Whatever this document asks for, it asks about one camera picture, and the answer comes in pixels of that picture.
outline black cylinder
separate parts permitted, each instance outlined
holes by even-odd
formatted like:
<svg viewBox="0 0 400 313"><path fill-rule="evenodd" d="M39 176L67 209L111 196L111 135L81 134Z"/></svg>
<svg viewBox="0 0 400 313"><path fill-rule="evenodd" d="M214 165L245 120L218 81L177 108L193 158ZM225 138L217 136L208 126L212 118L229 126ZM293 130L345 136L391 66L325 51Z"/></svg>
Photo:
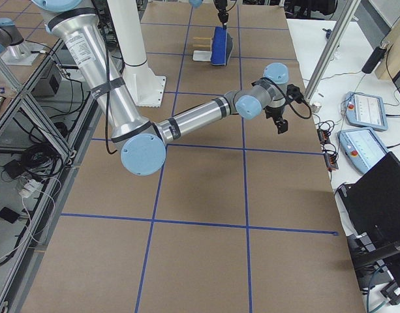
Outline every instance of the black cylinder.
<svg viewBox="0 0 400 313"><path fill-rule="evenodd" d="M372 73L378 62L385 56L386 52L387 49L376 47L371 56L368 58L365 65L363 66L362 72L364 72L365 74Z"/></svg>

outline white table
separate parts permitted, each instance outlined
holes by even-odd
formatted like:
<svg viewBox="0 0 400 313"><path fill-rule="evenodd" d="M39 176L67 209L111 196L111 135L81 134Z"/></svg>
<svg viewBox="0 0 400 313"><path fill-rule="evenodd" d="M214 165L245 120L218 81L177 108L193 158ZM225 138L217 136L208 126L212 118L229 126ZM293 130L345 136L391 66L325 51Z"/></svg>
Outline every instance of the white table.
<svg viewBox="0 0 400 313"><path fill-rule="evenodd" d="M298 61L300 62L300 70L304 79L309 80L313 73L318 59L326 44L326 33L322 30L333 29L334 21L316 21L316 20L288 20L292 41L296 50ZM359 25L356 22L351 22L344 34L340 47L335 54L335 58L329 63L329 66L324 73L325 77L333 76L334 74L353 72L357 73L362 69L371 52L373 51L365 35L362 33ZM339 121L341 119L340 103L344 101L345 94L349 91L355 91L356 86L361 81L363 73L347 74L335 76L334 78L322 80L316 90L315 95L311 99L312 102L317 101L322 104L322 108L317 114L322 121L331 119ZM378 80L374 73L366 75L356 91L381 96L385 103L397 104L396 99L400 102L400 94L395 92L395 86L391 81ZM386 113L400 114L399 106L385 105ZM394 145L400 142L400 118L387 119L388 130L385 132L377 132L380 139L385 145ZM332 143L337 147L339 142L337 132L340 129L354 128L345 120L337 125L330 137ZM397 158L400 160L400 146L391 149ZM338 165L339 169L333 172L331 185L336 189L344 182L355 183L362 175L350 163L349 159L339 151ZM336 196L336 202L341 213L343 227L347 235L354 233L354 229L349 221L346 209L340 198ZM374 309L384 298L379 293L384 285L379 285L371 291L370 294L370 310ZM400 305L383 306L380 310L382 313L397 313L400 312Z"/></svg>

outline white cable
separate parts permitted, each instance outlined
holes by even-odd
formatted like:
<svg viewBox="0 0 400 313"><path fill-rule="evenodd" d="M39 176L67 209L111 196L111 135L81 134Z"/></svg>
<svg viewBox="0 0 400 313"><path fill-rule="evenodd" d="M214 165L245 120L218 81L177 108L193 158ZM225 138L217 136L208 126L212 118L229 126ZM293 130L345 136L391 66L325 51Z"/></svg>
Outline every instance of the white cable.
<svg viewBox="0 0 400 313"><path fill-rule="evenodd" d="M29 213L29 210L27 210L27 208L25 207L25 204L24 204L24 197L22 197L22 204L23 204L23 209L24 209L25 213L26 213L27 216L29 217L29 221L30 221L29 226L30 226L30 228L31 228L31 215L30 215L30 213ZM26 230L27 230L27 232L29 233L30 238L32 238L32 240L34 240L34 241L36 241L37 243L40 243L40 244L43 243L43 242L40 242L39 240L37 240L36 238L33 237L33 234L31 233L31 231L30 231L29 228L26 228Z"/></svg>
<svg viewBox="0 0 400 313"><path fill-rule="evenodd" d="M55 193L57 194L61 189L62 189L62 182L60 180L58 180L55 177L48 177L48 179L55 179L57 181L57 183L59 184L59 189L58 191ZM55 207L56 207L56 203L55 200L46 192L44 191L40 191L40 190L36 190L37 192L40 192L41 194L44 194L45 196L49 197L53 203L53 208L52 208L52 212L50 213L48 222L46 223L45 227L43 227L41 230L39 230L38 232L36 232L34 235L41 233L42 231L44 231L51 223L54 217L54 212L55 212ZM27 217L30 221L29 223L29 227L27 227L27 225L25 225L24 227L26 228L30 238L32 238L32 240L36 241L37 243L43 243L44 241L38 241L37 239L34 238L33 234L31 233L30 229L31 229L31 215L29 213L29 211L26 209L25 207L25 203L24 203L24 198L22 197L22 204L23 204L23 209L25 211L25 213L27 214ZM19 249L22 245L24 245L24 243L29 239L29 236L27 236L22 242L20 242L14 249L12 249L11 251L7 252L6 254L4 254L3 256L0 257L0 261L4 258L6 258L7 256L9 256L10 254L12 254L14 251L16 251L17 249Z"/></svg>

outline white pillar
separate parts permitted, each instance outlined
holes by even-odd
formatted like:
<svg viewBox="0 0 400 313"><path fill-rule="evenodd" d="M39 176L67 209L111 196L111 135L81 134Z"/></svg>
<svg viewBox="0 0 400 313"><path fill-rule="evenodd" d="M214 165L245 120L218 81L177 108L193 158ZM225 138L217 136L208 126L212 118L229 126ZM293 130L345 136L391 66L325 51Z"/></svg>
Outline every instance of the white pillar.
<svg viewBox="0 0 400 313"><path fill-rule="evenodd" d="M108 0L121 53L123 79L137 106L161 106L166 78L149 68L136 0Z"/></svg>

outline black monitor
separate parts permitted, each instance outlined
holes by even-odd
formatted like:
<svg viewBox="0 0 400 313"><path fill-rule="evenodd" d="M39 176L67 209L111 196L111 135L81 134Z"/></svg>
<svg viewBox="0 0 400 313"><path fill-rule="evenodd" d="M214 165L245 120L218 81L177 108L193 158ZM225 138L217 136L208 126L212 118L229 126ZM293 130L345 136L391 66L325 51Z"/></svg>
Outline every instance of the black monitor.
<svg viewBox="0 0 400 313"><path fill-rule="evenodd" d="M377 249L400 241L400 161L392 152L346 188L345 205L355 230ZM384 262L400 287L400 254Z"/></svg>

